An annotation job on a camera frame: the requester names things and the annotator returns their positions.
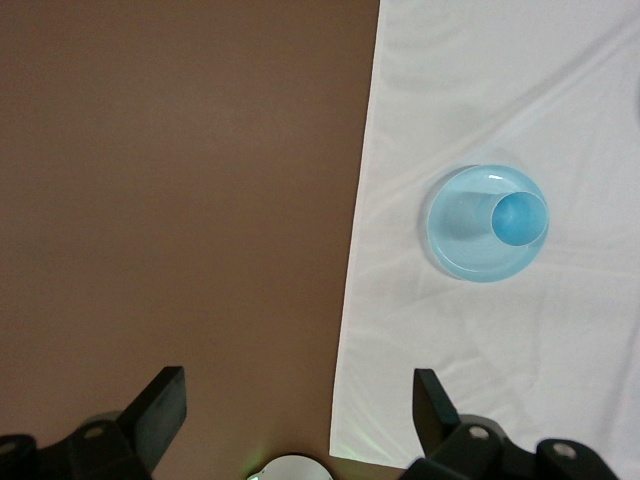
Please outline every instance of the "metal bolt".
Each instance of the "metal bolt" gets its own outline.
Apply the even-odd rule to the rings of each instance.
[[[0,445],[0,455],[6,455],[7,453],[11,453],[16,449],[16,442],[7,442]]]
[[[86,440],[89,440],[91,438],[99,437],[103,433],[104,433],[104,428],[102,428],[102,427],[93,427],[93,428],[90,428],[89,430],[87,430],[86,432],[84,432],[84,438]]]
[[[469,435],[471,435],[471,437],[475,438],[476,440],[489,439],[489,432],[487,432],[484,428],[478,426],[471,427],[469,429]]]
[[[569,460],[575,460],[578,456],[573,447],[571,445],[567,445],[566,443],[554,443],[553,451],[556,452],[556,455],[568,458]]]

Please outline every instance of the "brown table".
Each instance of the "brown table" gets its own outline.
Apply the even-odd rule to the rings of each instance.
[[[157,479],[329,459],[373,1],[0,4],[0,433],[45,446],[164,365]]]

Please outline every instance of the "light blue dish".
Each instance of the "light blue dish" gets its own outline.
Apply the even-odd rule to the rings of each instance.
[[[454,277],[496,282],[520,272],[547,237],[544,196],[529,177],[503,165],[458,170],[435,195],[429,247]]]

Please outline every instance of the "white tablecloth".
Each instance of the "white tablecloth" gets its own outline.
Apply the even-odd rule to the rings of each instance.
[[[640,5],[382,0],[331,454],[421,455],[413,369],[523,448],[565,437],[640,478]],[[493,284],[425,258],[420,206],[455,167],[545,193],[540,256]]]

